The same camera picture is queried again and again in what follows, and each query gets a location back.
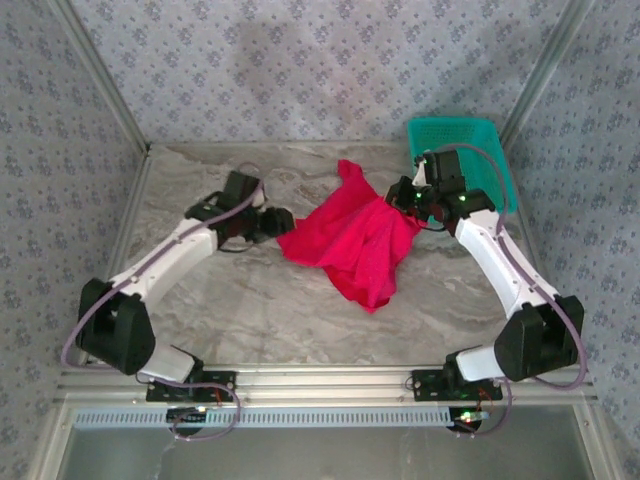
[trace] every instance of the glass panel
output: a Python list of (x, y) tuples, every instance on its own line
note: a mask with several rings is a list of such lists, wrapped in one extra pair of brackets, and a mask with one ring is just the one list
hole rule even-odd
[(514, 408), (485, 438), (436, 428), (238, 429), (200, 443), (166, 430), (75, 430), (58, 480), (566, 480), (593, 478), (571, 407)]

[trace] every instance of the black mounting plate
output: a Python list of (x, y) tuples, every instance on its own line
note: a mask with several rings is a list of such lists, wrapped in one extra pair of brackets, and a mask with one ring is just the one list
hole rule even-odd
[(482, 392), (491, 397), (491, 400), (502, 400), (502, 389), (494, 386), (492, 380), (469, 382), (455, 390), (450, 389), (442, 369), (413, 370), (411, 388), (416, 402), (487, 400)]
[[(205, 370), (199, 375), (198, 383), (220, 383), (235, 390), (236, 372)], [(151, 382), (147, 387), (147, 402), (217, 403), (218, 398), (222, 403), (233, 403), (231, 395), (224, 390), (218, 390), (216, 395), (214, 388), (179, 388), (160, 382)]]

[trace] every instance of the cable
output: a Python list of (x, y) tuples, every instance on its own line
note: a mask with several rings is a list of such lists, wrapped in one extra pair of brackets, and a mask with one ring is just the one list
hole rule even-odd
[[(69, 338), (67, 338), (67, 341), (65, 342), (64, 346), (62, 347), (62, 353), (60, 354), (60, 361), (62, 362), (62, 365), (65, 366), (66, 368), (78, 368), (79, 367), (78, 365), (73, 365), (73, 364), (71, 364), (69, 362), (69, 351), (71, 350), (71, 346), (75, 342), (76, 337), (80, 334), (80, 332), (85, 327), (87, 322), (89, 322), (91, 317), (93, 317), (96, 314), (96, 312), (102, 306), (104, 306), (109, 300), (111, 300), (118, 292), (120, 292), (120, 290), (122, 290), (123, 288), (125, 288), (125, 287), (127, 287), (127, 286), (129, 286), (131, 284), (131, 278), (132, 277), (139, 277), (139, 276), (143, 275), (144, 272), (146, 272), (152, 265), (154, 265), (160, 258), (162, 258), (169, 250), (171, 250), (171, 248), (173, 248), (174, 245), (176, 245), (178, 242), (181, 242), (182, 240), (184, 240), (186, 237), (191, 235), (193, 232), (195, 232), (197, 230), (200, 230), (202, 228), (208, 228), (211, 225), (214, 225), (216, 223), (222, 222), (223, 220), (226, 220), (227, 218), (230, 218), (230, 217), (234, 216), (235, 214), (237, 214), (238, 212), (240, 212), (240, 211), (244, 210), (245, 208), (249, 207), (253, 203), (253, 199), (262, 190), (262, 187), (263, 187), (263, 182), (262, 182), (262, 180), (260, 180), (258, 182), (258, 185), (257, 185), (256, 189), (251, 193), (251, 195), (249, 195), (249, 197), (247, 197), (238, 206), (232, 208), (228, 212), (225, 212), (225, 213), (223, 213), (221, 215), (218, 215), (218, 216), (216, 216), (214, 218), (211, 218), (211, 219), (209, 219), (207, 221), (200, 222), (200, 223), (198, 223), (198, 224), (186, 229), (184, 232), (182, 232), (180, 235), (178, 235), (177, 238), (175, 238), (175, 239), (171, 240), (170, 242), (168, 242), (160, 250), (158, 250), (154, 255), (152, 255), (134, 273), (132, 273), (129, 276), (129, 278), (123, 280), (118, 285), (115, 285), (104, 296), (100, 297), (100, 299), (96, 303), (94, 303), (89, 308), (89, 310), (87, 310), (87, 312), (82, 316), (82, 318), (80, 318), (80, 321), (73, 328), (73, 330), (71, 331), (71, 334), (69, 334)], [(85, 367), (80, 367), (80, 368), (83, 368), (83, 369), (95, 369), (96, 367), (85, 366)], [(97, 368), (104, 369), (105, 366), (97, 366)]]
[(493, 167), (496, 175), (498, 176), (498, 180), (500, 182), (500, 189), (502, 191), (502, 200), (503, 200), (503, 209), (502, 212), (500, 212), (500, 215), (498, 216), (498, 222), (496, 224), (496, 237), (498, 239), (498, 245), (500, 246), (500, 249), (502, 250), (502, 253), (504, 254), (505, 257), (507, 257), (507, 260), (509, 261), (509, 263), (511, 264), (511, 266), (516, 270), (516, 272), (518, 272), (518, 274), (524, 278), (525, 282), (527, 282), (527, 284), (529, 285), (530, 288), (534, 289), (538, 295), (540, 295), (545, 302), (547, 302), (549, 305), (551, 305), (551, 308), (553, 308), (553, 310), (558, 314), (558, 316), (560, 317), (560, 319), (562, 320), (562, 322), (565, 324), (565, 326), (567, 327), (567, 330), (569, 331), (569, 334), (571, 335), (571, 338), (576, 346), (576, 349), (578, 350), (578, 360), (580, 362), (580, 371), (578, 372), (578, 376), (576, 377), (576, 379), (567, 384), (567, 385), (558, 385), (552, 382), (548, 382), (546, 380), (543, 380), (539, 377), (534, 377), (537, 381), (551, 387), (551, 388), (555, 388), (557, 390), (573, 390), (577, 387), (579, 387), (582, 384), (582, 381), (584, 380), (585, 376), (587, 375), (587, 352), (584, 348), (584, 345), (582, 344), (582, 339), (580, 338), (580, 334), (578, 333), (578, 331), (576, 330), (576, 327), (573, 325), (573, 322), (571, 321), (571, 319), (569, 318), (569, 316), (565, 313), (565, 311), (562, 309), (562, 307), (560, 307), (560, 305), (558, 305), (556, 303), (556, 301), (551, 297), (551, 295), (549, 295), (547, 292), (545, 292), (544, 290), (542, 290), (540, 287), (538, 287), (536, 285), (536, 282), (533, 278), (531, 278), (529, 276), (529, 274), (526, 272), (526, 270), (518, 263), (518, 261), (513, 257), (513, 255), (511, 254), (511, 252), (509, 251), (509, 248), (507, 247), (506, 242), (504, 241), (504, 239), (500, 236), (500, 233), (502, 232), (502, 230), (504, 229), (504, 224), (507, 218), (507, 214), (508, 214), (508, 210), (509, 210), (509, 197), (507, 195), (507, 186), (505, 184), (505, 180), (504, 180), (504, 176), (502, 175), (502, 172), (500, 170), (500, 167), (498, 167), (498, 164), (496, 163), (496, 161), (491, 157), (491, 155), (489, 155), (487, 152), (485, 152), (484, 150), (474, 146), (474, 145), (470, 145), (468, 143), (450, 143), (447, 145), (444, 145), (442, 147), (439, 147), (436, 149), (436, 153), (441, 152), (441, 151), (447, 151), (447, 150), (452, 150), (452, 149), (458, 149), (458, 148), (466, 148), (468, 150), (472, 150), (474, 152), (476, 152), (477, 154), (481, 155), (482, 157), (484, 157)]
[(180, 382), (173, 382), (171, 380), (166, 380), (164, 378), (155, 378), (154, 379), (155, 382), (159, 382), (159, 383), (163, 383), (165, 385), (168, 385), (170, 387), (177, 387), (177, 388), (184, 388), (184, 387), (189, 387), (189, 388), (215, 388), (216, 390), (222, 390), (224, 392), (227, 392), (229, 395), (231, 395), (231, 398), (233, 399), (233, 403), (235, 403), (236, 405), (236, 409), (235, 409), (235, 413), (233, 415), (233, 419), (231, 420), (231, 422), (229, 423), (229, 425), (227, 425), (224, 430), (218, 432), (218, 433), (214, 433), (211, 435), (203, 435), (201, 437), (185, 437), (184, 435), (180, 435), (177, 432), (177, 426), (178, 424), (184, 419), (185, 416), (187, 416), (188, 414), (185, 414), (183, 416), (178, 416), (175, 421), (173, 422), (173, 425), (171, 426), (171, 433), (173, 433), (174, 437), (176, 438), (176, 440), (183, 440), (185, 442), (204, 442), (204, 441), (208, 441), (208, 440), (216, 440), (218, 438), (224, 437), (225, 435), (227, 435), (229, 432), (231, 432), (231, 430), (233, 430), (236, 425), (238, 424), (238, 422), (240, 422), (240, 415), (242, 413), (242, 402), (240, 401), (240, 397), (238, 397), (238, 394), (232, 390), (231, 388), (227, 387), (226, 385), (222, 385), (221, 383), (215, 383), (215, 382), (202, 382), (202, 383), (180, 383)]

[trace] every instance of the wire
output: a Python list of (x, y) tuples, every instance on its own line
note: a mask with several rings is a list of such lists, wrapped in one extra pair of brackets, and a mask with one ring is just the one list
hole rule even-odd
[(440, 228), (431, 228), (431, 227), (422, 227), (423, 230), (426, 230), (427, 232), (444, 232), (447, 230), (447, 227), (440, 227)]
[(171, 433), (173, 433), (174, 437), (176, 438), (176, 440), (182, 440), (185, 442), (204, 442), (204, 441), (208, 441), (208, 440), (216, 440), (218, 438), (222, 438), (225, 435), (227, 435), (229, 432), (231, 432), (231, 430), (233, 430), (236, 425), (240, 422), (240, 415), (242, 413), (242, 402), (240, 401), (240, 397), (238, 397), (238, 394), (231, 388), (227, 387), (226, 385), (223, 385), (221, 383), (215, 383), (215, 382), (202, 382), (202, 383), (180, 383), (180, 382), (173, 382), (171, 380), (166, 380), (164, 378), (155, 378), (154, 379), (155, 382), (159, 382), (159, 383), (163, 383), (165, 385), (168, 385), (170, 387), (177, 387), (177, 388), (183, 388), (183, 387), (189, 387), (189, 388), (214, 388), (216, 389), (216, 392), (218, 390), (222, 390), (224, 392), (227, 392), (229, 395), (231, 395), (231, 398), (233, 399), (233, 403), (235, 403), (236, 409), (233, 415), (233, 418), (231, 419), (231, 422), (229, 423), (229, 425), (227, 425), (222, 431), (211, 434), (211, 435), (203, 435), (203, 436), (199, 436), (199, 437), (185, 437), (184, 435), (180, 435), (177, 431), (177, 427), (178, 425), (184, 420), (184, 418), (186, 416), (188, 416), (189, 414), (183, 414), (178, 416), (174, 422), (173, 425), (171, 426)]
[(498, 420), (498, 423), (496, 423), (493, 427), (491, 427), (486, 432), (475, 432), (468, 425), (465, 425), (462, 422), (459, 422), (459, 421), (453, 422), (457, 426), (464, 428), (466, 430), (469, 430), (469, 435), (472, 437), (483, 437), (485, 435), (495, 433), (498, 430), (500, 430), (502, 427), (504, 427), (504, 425), (507, 423), (507, 419), (509, 418), (509, 414), (511, 413), (511, 407), (513, 406), (513, 393), (511, 392), (511, 382), (509, 382), (509, 379), (506, 377), (497, 378), (496, 380), (498, 380), (501, 383), (504, 383), (504, 386), (507, 390), (507, 405), (505, 407), (504, 413), (500, 417), (500, 420)]
[[(478, 394), (481, 398), (484, 397), (487, 400), (489, 400), (489, 402), (491, 403), (491, 409), (489, 410), (489, 415), (491, 415), (493, 413), (493, 398), (491, 398), (491, 395), (489, 395), (487, 391), (482, 387), (478, 387)], [(479, 400), (478, 409), (476, 411), (480, 411), (481, 407), (482, 407), (482, 400)]]
[[(109, 300), (111, 300), (123, 288), (129, 286), (132, 283), (131, 279), (133, 277), (140, 277), (141, 275), (143, 275), (144, 272), (146, 272), (149, 268), (151, 268), (169, 250), (171, 250), (171, 248), (173, 248), (174, 245), (176, 245), (177, 243), (181, 242), (182, 240), (184, 240), (186, 237), (188, 237), (192, 233), (196, 232), (197, 230), (203, 229), (203, 228), (208, 228), (211, 225), (214, 225), (216, 223), (220, 223), (223, 220), (226, 220), (227, 218), (232, 217), (233, 215), (237, 214), (238, 212), (240, 212), (240, 211), (244, 210), (245, 208), (247, 208), (248, 206), (250, 206), (253, 203), (253, 199), (262, 190), (262, 187), (263, 187), (263, 182), (262, 182), (262, 180), (260, 180), (258, 182), (258, 185), (256, 186), (256, 189), (251, 193), (251, 195), (249, 195), (238, 206), (232, 208), (228, 212), (225, 212), (225, 213), (223, 213), (221, 215), (218, 215), (218, 216), (216, 216), (214, 218), (211, 218), (209, 220), (206, 220), (204, 222), (200, 222), (200, 223), (198, 223), (198, 224), (186, 229), (184, 232), (182, 232), (180, 235), (178, 235), (177, 238), (174, 238), (173, 240), (171, 240), (170, 242), (165, 244), (160, 250), (158, 250), (154, 255), (152, 255), (146, 262), (144, 262), (128, 278), (123, 280), (118, 285), (115, 285), (104, 296), (102, 296), (96, 303), (94, 303), (89, 308), (89, 310), (87, 310), (87, 312), (80, 318), (80, 321), (73, 328), (73, 330), (71, 331), (71, 334), (69, 334), (69, 338), (67, 338), (67, 341), (65, 342), (64, 346), (62, 347), (62, 353), (60, 354), (60, 361), (62, 362), (62, 365), (65, 366), (66, 368), (78, 368), (79, 367), (78, 365), (73, 365), (73, 364), (71, 364), (69, 362), (69, 351), (71, 350), (71, 346), (75, 342), (76, 337), (80, 334), (80, 332), (85, 327), (85, 325), (89, 322), (91, 317), (93, 317), (98, 312), (98, 310), (100, 310), (101, 307), (103, 307)], [(95, 366), (91, 366), (91, 367), (90, 366), (84, 366), (84, 367), (79, 367), (79, 368), (81, 368), (81, 369), (96, 369), (96, 368), (105, 369), (105, 368), (110, 368), (110, 367), (109, 366), (104, 366), (104, 365), (99, 365), (97, 367), (95, 367)]]
[(251, 250), (251, 249), (254, 247), (254, 245), (255, 245), (255, 244), (253, 244), (253, 243), (252, 243), (252, 244), (251, 244), (251, 245), (249, 245), (248, 247), (245, 247), (245, 248), (239, 248), (239, 249), (237, 249), (237, 250), (235, 250), (235, 249), (231, 249), (231, 248), (224, 248), (224, 247), (221, 247), (221, 248), (218, 248), (218, 251), (219, 251), (219, 252), (222, 252), (222, 253), (244, 253), (244, 252), (246, 252), (246, 251)]
[(551, 297), (551, 295), (545, 292), (542, 288), (538, 287), (535, 280), (531, 278), (531, 276), (529, 276), (529, 274), (522, 267), (522, 265), (518, 263), (518, 261), (514, 258), (513, 254), (509, 251), (509, 248), (507, 247), (507, 244), (504, 241), (504, 238), (500, 235), (500, 233), (504, 229), (504, 224), (505, 224), (508, 210), (509, 210), (509, 197), (507, 195), (507, 186), (505, 184), (502, 171), (500, 170), (500, 167), (498, 167), (498, 164), (496, 163), (496, 161), (491, 157), (491, 155), (489, 155), (487, 152), (485, 152), (481, 148), (478, 148), (475, 145), (470, 145), (468, 143), (450, 143), (447, 145), (443, 145), (442, 147), (439, 147), (436, 149), (436, 153), (441, 151), (451, 150), (451, 149), (458, 149), (458, 148), (466, 148), (468, 150), (472, 150), (476, 152), (477, 154), (484, 157), (493, 167), (496, 175), (498, 176), (498, 180), (500, 182), (500, 190), (502, 191), (502, 201), (503, 201), (503, 209), (502, 209), (502, 212), (500, 212), (500, 215), (498, 216), (498, 222), (496, 224), (496, 237), (498, 240), (498, 245), (500, 246), (500, 249), (502, 250), (502, 253), (504, 254), (504, 256), (507, 257), (507, 260), (509, 261), (511, 266), (516, 270), (516, 272), (518, 272), (520, 276), (522, 276), (522, 278), (524, 278), (525, 282), (527, 282), (529, 287), (532, 288), (536, 293), (538, 293), (538, 295), (540, 295), (545, 302), (551, 305), (551, 308), (554, 310), (554, 312), (558, 314), (562, 322), (567, 327), (567, 330), (571, 335), (571, 338), (576, 346), (576, 349), (578, 350), (578, 360), (580, 362), (580, 371), (578, 372), (578, 376), (573, 382), (566, 385), (558, 385), (558, 384), (543, 380), (539, 377), (534, 377), (534, 378), (537, 381), (551, 388), (555, 388), (557, 390), (573, 390), (575, 388), (578, 388), (582, 384), (585, 376), (587, 375), (587, 352), (584, 348), (582, 340), (580, 339), (580, 334), (576, 330), (576, 327), (573, 325), (573, 322), (571, 321), (569, 316), (560, 307), (560, 305), (557, 304), (557, 302), (553, 299), (553, 297)]

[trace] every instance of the wall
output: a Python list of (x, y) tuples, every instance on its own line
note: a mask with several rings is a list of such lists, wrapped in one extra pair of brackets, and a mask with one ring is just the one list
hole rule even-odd
[(510, 152), (529, 225), (563, 292), (584, 299), (602, 403), (640, 478), (640, 6), (597, 2)]
[(501, 126), (564, 2), (73, 0), (151, 142), (389, 139)]
[(140, 154), (45, 0), (0, 2), (0, 478), (22, 478)]

